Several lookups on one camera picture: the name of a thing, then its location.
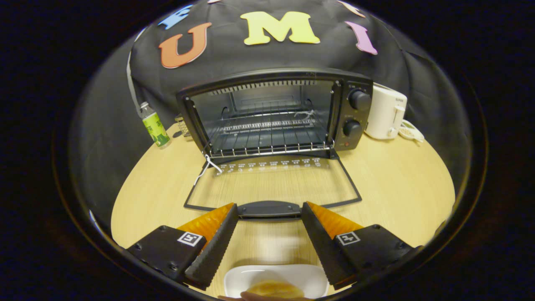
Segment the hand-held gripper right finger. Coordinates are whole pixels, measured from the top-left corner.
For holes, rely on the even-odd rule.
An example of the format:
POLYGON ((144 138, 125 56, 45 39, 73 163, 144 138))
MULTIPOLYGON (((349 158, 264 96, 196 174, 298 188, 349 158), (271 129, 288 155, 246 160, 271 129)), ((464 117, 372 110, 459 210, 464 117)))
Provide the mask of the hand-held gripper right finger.
POLYGON ((382 225, 364 227, 311 202, 301 219, 334 289, 373 283, 420 251, 382 225))

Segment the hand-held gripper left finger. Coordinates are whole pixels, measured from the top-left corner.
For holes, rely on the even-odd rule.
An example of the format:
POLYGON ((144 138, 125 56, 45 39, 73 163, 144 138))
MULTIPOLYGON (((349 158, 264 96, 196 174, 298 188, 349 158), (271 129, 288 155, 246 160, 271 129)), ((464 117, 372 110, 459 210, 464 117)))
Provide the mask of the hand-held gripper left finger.
POLYGON ((237 204, 229 203, 177 228, 161 225, 127 250, 174 282, 206 290, 219 269, 238 219, 237 204))

